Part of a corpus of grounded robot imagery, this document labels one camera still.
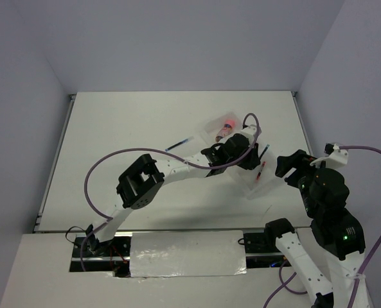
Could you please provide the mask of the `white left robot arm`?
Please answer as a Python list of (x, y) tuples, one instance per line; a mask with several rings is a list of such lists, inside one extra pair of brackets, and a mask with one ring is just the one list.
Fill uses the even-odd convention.
[(120, 150), (101, 158), (86, 175), (84, 193), (89, 206), (104, 219), (104, 222), (92, 223), (87, 227), (84, 246), (93, 255), (105, 255), (110, 250), (118, 228), (128, 215), (149, 205), (163, 186), (191, 178), (221, 175), (233, 166), (244, 170), (255, 169), (260, 164), (258, 136), (258, 132), (246, 127), (225, 142), (217, 142), (186, 158), (165, 152), (164, 154), (170, 157), (169, 160), (156, 160), (150, 155), (151, 152), (161, 154), (162, 151), (144, 148), (145, 154), (119, 176), (116, 196), (120, 201), (105, 214), (93, 205), (88, 195), (89, 177), (105, 159), (130, 150)]

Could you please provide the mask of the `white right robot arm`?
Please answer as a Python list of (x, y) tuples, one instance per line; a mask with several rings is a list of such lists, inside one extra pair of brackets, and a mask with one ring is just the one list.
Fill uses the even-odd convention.
[(330, 274), (324, 275), (317, 267), (286, 218), (265, 225), (264, 244), (286, 257), (312, 307), (370, 306), (361, 272), (367, 260), (364, 231), (346, 208), (350, 190), (338, 172), (348, 157), (347, 150), (330, 144), (322, 158), (303, 150), (277, 158), (275, 175), (299, 190), (306, 215), (312, 220), (312, 235), (324, 252)]

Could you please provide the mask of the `dark blue gel pen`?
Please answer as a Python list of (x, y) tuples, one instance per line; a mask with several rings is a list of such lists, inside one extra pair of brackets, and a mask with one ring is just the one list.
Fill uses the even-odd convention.
[(175, 144), (173, 144), (173, 145), (167, 147), (164, 151), (165, 151), (165, 152), (172, 151), (173, 149), (175, 149), (175, 148), (177, 148), (177, 147), (179, 147), (179, 146), (181, 146), (181, 145), (183, 145), (183, 144), (186, 144), (187, 142), (190, 142), (190, 141), (192, 141), (192, 140), (193, 140), (193, 136), (188, 137), (188, 138), (185, 138), (185, 139), (183, 139), (183, 140), (181, 140), (181, 141), (179, 141), (179, 142), (176, 142)]

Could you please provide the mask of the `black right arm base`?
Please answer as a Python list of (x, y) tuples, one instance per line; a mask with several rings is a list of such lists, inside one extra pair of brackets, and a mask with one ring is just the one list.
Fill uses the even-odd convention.
[(247, 269), (279, 268), (284, 255), (268, 241), (264, 229), (242, 230), (243, 235), (237, 243), (244, 247)]

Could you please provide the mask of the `pink crayon tube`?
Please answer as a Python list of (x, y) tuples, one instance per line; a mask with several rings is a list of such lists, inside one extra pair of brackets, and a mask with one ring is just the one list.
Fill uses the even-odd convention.
[(215, 136), (215, 142), (218, 143), (222, 139), (230, 136), (235, 129), (236, 122), (232, 119), (228, 119), (225, 121), (223, 127), (220, 129), (220, 131)]

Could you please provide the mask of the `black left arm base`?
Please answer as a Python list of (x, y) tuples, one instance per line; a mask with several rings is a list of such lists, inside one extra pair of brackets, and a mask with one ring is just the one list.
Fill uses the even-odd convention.
[(65, 239), (72, 245), (69, 272), (109, 272), (114, 277), (130, 277), (132, 234), (117, 234), (112, 243), (101, 252), (93, 253), (86, 244), (82, 253), (85, 270), (80, 261), (80, 248), (84, 235), (81, 233), (66, 234)]

